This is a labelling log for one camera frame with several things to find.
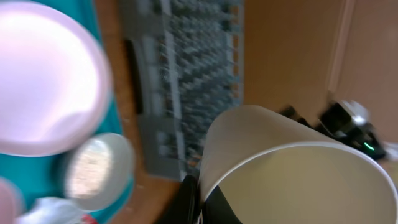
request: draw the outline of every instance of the led light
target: led light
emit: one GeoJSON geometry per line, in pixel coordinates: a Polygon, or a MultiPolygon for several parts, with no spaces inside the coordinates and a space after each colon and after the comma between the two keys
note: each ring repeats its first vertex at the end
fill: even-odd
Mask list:
{"type": "Polygon", "coordinates": [[[374,148],[372,146],[370,146],[368,143],[364,143],[366,147],[368,147],[370,150],[374,151],[374,148]]]}

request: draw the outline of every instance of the beige wall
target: beige wall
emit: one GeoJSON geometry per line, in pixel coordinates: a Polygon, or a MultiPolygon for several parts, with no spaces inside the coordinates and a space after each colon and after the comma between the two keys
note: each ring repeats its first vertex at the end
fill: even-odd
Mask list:
{"type": "Polygon", "coordinates": [[[398,141],[398,1],[247,0],[244,59],[245,103],[314,122],[329,96],[356,100],[398,141]]]}
{"type": "Polygon", "coordinates": [[[356,1],[335,97],[363,104],[381,137],[398,141],[398,1],[356,1]]]}
{"type": "Polygon", "coordinates": [[[247,0],[244,102],[314,121],[326,105],[344,0],[247,0]]]}

